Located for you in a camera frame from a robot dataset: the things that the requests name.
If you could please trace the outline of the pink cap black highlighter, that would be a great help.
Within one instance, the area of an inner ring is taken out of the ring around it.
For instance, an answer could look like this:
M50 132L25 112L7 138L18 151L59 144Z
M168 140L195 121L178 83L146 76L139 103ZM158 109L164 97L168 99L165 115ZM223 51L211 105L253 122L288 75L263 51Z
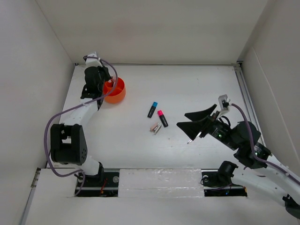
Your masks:
M164 115L163 111L162 110L158 110L157 114L158 114L158 116L160 118L160 121L161 121L162 125L165 128L168 127L168 122L167 122L167 120L165 118L165 115Z

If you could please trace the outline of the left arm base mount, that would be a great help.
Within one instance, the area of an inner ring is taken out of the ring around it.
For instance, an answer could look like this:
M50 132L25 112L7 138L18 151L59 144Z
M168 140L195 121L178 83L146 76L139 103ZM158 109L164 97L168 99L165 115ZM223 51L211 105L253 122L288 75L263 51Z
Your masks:
M120 171L104 171L104 180L86 178L76 197L118 197Z

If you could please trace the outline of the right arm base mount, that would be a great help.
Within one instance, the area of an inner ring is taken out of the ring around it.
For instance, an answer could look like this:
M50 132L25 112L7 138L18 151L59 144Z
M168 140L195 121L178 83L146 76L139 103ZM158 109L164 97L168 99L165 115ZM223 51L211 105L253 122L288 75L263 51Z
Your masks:
M218 169L202 169L200 184L203 186L205 197L247 197L244 186L232 183L233 172L238 166L224 161Z

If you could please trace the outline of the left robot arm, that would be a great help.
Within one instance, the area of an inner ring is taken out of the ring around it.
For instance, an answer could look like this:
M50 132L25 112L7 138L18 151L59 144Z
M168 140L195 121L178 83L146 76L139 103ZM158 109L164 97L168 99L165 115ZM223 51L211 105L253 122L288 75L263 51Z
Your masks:
M105 66L91 66L84 71L85 85L81 94L83 106L73 110L71 115L61 124L53 124L50 129L51 160L62 165L79 166L86 179L94 186L104 182L102 164L88 155L84 127L92 115L99 111L104 95L105 82L111 79Z

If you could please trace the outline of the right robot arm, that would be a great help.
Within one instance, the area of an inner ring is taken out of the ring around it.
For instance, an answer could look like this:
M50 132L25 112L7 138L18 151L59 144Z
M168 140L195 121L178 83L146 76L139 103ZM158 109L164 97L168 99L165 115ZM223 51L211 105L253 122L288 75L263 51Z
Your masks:
M261 176L238 168L235 163L224 161L213 176L213 190L223 189L232 184L253 188L282 205L295 218L300 217L300 178L281 164L263 144L259 143L261 133L247 120L243 110L236 104L243 117L235 127L222 115L229 109L225 102L221 111L216 105L198 112L186 113L189 120L178 122L179 127L190 139L214 137L226 147L235 151L234 157L245 168L257 171Z

